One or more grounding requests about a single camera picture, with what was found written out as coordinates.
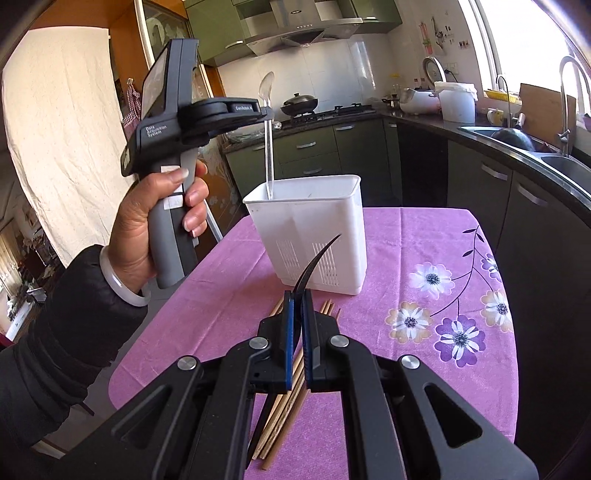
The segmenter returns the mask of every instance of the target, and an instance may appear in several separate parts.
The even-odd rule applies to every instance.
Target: pink tablecloth
[[[511,313],[476,219],[453,209],[363,214],[368,251],[363,290],[355,297],[315,291],[316,310],[332,298],[343,309],[343,334],[377,355],[417,355],[512,440],[518,377]],[[115,407],[178,357],[209,360],[255,335],[284,289],[251,219],[242,219],[117,367],[109,384]],[[255,420],[263,400],[258,397]],[[253,463],[245,478],[346,479],[339,395],[308,396],[271,470]]]

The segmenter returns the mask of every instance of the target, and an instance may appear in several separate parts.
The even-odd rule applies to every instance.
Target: metal screw
[[[181,370],[192,370],[197,366],[197,360],[192,356],[184,356],[178,359],[177,367]]]
[[[404,367],[410,370],[415,370],[421,365],[421,361],[414,355],[404,355],[400,361]]]
[[[330,338],[330,343],[339,348],[344,348],[349,344],[349,339],[344,335],[335,335]]]
[[[251,338],[251,341],[248,342],[248,345],[250,345],[251,348],[254,348],[255,350],[263,350],[264,348],[267,348],[269,341],[264,337],[254,337]]]

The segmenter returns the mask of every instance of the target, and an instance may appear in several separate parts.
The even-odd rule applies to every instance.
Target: clear plastic spoon
[[[271,88],[273,87],[275,74],[269,72],[263,78],[259,87],[259,97],[262,99],[263,106],[271,108]],[[265,120],[265,167],[267,171],[267,197],[273,198],[273,181],[275,173],[273,169],[273,130],[271,120]]]

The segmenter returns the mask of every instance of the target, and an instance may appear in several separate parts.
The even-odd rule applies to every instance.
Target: black jacket
[[[81,403],[100,370],[143,321],[109,287],[101,247],[72,261],[28,333],[0,352],[0,478],[47,478],[51,462],[30,449]]]

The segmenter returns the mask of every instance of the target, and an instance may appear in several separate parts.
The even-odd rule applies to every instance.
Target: white bangle
[[[150,298],[152,296],[151,292],[148,292],[148,294],[145,297],[140,297],[139,295],[133,293],[123,284],[123,282],[115,274],[115,270],[113,270],[113,266],[109,261],[109,256],[107,255],[108,248],[109,245],[103,247],[100,251],[99,263],[100,269],[103,272],[103,276],[109,284],[109,287],[111,287],[111,289],[117,294],[117,296],[121,300],[126,301],[134,307],[145,307],[150,301]]]

